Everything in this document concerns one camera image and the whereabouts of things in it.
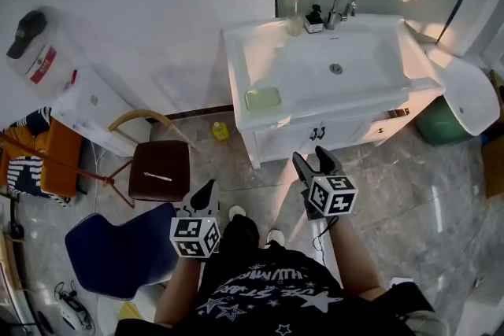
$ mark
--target white sink basin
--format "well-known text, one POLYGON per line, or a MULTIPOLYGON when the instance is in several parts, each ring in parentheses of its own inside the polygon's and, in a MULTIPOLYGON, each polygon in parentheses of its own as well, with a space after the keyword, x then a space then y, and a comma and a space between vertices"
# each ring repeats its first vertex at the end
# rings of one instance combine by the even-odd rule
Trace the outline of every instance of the white sink basin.
POLYGON ((239 129, 377 102, 441 87, 401 17, 360 14, 334 31, 298 37, 280 19, 224 29, 239 129), (249 90, 276 87, 281 103, 249 111, 249 90))

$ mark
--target blue chair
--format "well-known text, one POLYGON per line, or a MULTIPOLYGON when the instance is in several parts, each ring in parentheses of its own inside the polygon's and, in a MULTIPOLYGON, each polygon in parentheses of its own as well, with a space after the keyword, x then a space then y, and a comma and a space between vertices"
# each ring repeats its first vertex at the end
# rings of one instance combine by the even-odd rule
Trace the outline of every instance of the blue chair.
POLYGON ((65 237, 73 270, 87 291, 131 300, 139 287, 169 278, 179 257, 169 239, 175 208, 163 203, 120 226, 91 214, 65 237))

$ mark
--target cabinet handle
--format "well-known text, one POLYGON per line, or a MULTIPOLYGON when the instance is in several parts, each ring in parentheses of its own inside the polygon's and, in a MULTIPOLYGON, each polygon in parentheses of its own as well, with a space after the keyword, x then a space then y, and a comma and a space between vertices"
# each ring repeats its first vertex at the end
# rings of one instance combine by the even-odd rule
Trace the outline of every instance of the cabinet handle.
POLYGON ((320 133, 317 136, 319 139, 322 139, 325 136, 325 126, 321 127, 321 131, 322 131, 322 133, 320 133))
POLYGON ((317 132, 318 132, 318 129, 315 127, 315 128, 313 129, 313 134, 309 137, 309 139, 310 139, 311 141, 313 141, 313 140, 315 140, 315 139, 317 138, 317 132))

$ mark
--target baseball cap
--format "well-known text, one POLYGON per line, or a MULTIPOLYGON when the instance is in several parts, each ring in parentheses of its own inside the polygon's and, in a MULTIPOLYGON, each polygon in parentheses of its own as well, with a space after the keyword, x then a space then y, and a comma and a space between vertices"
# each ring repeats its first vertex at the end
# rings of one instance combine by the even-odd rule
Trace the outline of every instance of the baseball cap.
POLYGON ((38 10, 32 10, 17 25, 16 37, 7 51, 11 59, 19 59, 30 45, 30 42, 47 26, 46 16, 38 10))

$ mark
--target chrome faucet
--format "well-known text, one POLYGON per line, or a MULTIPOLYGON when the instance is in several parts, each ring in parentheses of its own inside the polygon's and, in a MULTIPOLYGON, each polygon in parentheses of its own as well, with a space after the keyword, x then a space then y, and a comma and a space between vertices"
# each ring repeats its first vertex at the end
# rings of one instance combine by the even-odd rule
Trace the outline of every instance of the chrome faucet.
POLYGON ((324 26, 327 30, 334 30, 336 25, 337 18, 339 17, 339 21, 347 21, 348 13, 353 17, 355 16, 355 9, 357 5, 355 4, 355 0, 348 0, 348 3, 343 10, 343 13, 338 13, 336 10, 338 9, 339 0, 334 0, 332 3, 332 8, 329 11, 328 19, 325 21, 324 26))

